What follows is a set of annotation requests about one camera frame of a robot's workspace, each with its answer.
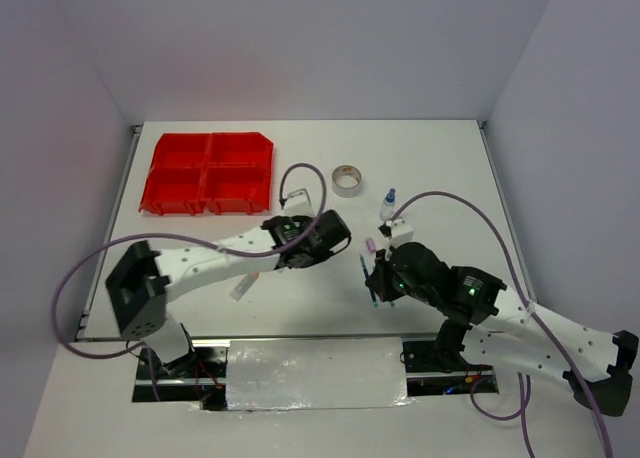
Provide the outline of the teal ink pen refill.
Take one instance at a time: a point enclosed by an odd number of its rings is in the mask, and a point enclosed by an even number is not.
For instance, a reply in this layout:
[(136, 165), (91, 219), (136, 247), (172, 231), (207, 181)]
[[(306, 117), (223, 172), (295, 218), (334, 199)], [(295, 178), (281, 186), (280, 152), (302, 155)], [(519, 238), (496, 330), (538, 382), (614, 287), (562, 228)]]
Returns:
[(369, 293), (373, 307), (378, 308), (380, 304), (379, 299), (377, 298), (376, 293), (371, 289), (371, 287), (368, 284), (368, 280), (371, 277), (371, 273), (373, 272), (374, 262), (371, 256), (364, 252), (359, 253), (359, 260), (360, 260), (360, 265), (364, 274), (365, 287)]

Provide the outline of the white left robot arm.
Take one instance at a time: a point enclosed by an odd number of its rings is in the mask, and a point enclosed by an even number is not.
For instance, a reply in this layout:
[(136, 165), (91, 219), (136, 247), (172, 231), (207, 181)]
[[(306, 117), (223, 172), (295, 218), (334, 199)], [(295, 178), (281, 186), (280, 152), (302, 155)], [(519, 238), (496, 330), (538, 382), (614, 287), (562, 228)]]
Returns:
[(184, 326), (167, 310), (177, 298), (199, 288), (248, 274), (305, 269), (346, 249), (351, 231), (334, 210), (311, 217), (276, 216), (204, 246), (154, 250), (146, 240), (133, 243), (105, 280), (120, 337), (142, 341), (167, 374), (189, 374), (199, 360)]

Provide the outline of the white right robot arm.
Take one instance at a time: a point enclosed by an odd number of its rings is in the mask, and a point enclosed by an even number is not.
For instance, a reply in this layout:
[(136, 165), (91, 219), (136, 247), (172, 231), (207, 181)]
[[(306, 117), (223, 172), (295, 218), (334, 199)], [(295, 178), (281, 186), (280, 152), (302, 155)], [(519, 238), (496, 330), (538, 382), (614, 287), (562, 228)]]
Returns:
[(630, 401), (639, 345), (631, 332), (598, 331), (524, 303), (501, 279), (448, 266), (417, 242), (378, 251), (366, 285), (383, 302), (410, 297), (444, 316), (431, 348), (407, 350), (409, 361), (443, 372), (510, 368), (556, 383), (610, 417)]

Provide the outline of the purple highlighter cap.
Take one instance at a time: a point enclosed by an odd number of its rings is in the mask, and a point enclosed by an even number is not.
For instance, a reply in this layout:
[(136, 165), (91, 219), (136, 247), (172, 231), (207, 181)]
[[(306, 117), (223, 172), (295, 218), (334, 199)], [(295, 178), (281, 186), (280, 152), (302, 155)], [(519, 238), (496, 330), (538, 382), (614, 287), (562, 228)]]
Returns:
[(374, 255), (376, 253), (376, 244), (371, 237), (365, 239), (365, 246), (369, 254)]

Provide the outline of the large clear tape roll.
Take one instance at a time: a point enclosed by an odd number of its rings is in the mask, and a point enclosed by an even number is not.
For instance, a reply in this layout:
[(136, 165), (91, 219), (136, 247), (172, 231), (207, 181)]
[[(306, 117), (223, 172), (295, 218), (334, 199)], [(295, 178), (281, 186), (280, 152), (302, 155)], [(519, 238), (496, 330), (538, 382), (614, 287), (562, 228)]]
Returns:
[(340, 165), (331, 173), (331, 188), (340, 198), (358, 195), (363, 182), (361, 171), (353, 165)]

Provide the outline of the blue-capped spray bottle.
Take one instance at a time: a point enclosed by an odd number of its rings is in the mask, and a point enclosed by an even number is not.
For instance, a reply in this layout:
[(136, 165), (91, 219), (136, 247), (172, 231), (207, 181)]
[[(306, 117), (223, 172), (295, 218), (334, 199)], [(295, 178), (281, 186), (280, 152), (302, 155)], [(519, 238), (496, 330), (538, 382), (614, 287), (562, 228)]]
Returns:
[(392, 217), (395, 209), (395, 198), (396, 190), (394, 188), (390, 188), (382, 200), (379, 211), (379, 219), (382, 222), (386, 222)]

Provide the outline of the orange-tipped clear highlighter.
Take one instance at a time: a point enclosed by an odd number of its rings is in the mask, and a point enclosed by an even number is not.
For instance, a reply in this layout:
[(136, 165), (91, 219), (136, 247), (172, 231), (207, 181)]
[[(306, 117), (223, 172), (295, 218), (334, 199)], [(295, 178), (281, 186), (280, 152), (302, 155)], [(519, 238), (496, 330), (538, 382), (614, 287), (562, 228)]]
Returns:
[(246, 274), (241, 281), (231, 290), (230, 297), (235, 300), (241, 300), (249, 289), (256, 283), (259, 274), (256, 272)]

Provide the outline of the red four-compartment bin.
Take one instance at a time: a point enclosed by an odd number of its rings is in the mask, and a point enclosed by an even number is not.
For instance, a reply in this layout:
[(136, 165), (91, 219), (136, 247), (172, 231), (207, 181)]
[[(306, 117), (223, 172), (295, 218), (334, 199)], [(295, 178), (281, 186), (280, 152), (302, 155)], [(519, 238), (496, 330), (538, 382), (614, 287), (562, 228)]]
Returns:
[(157, 216), (271, 210), (274, 144), (259, 132), (165, 133), (139, 211)]

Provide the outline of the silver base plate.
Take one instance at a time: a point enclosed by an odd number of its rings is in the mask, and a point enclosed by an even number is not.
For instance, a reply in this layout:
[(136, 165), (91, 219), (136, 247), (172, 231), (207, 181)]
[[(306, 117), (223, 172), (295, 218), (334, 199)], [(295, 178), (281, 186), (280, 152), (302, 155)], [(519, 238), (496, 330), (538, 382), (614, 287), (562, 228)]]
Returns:
[(194, 351), (195, 363), (177, 376), (141, 352), (133, 402), (189, 403), (206, 411), (374, 409), (499, 390), (488, 365), (439, 367), (430, 338), (198, 340)]

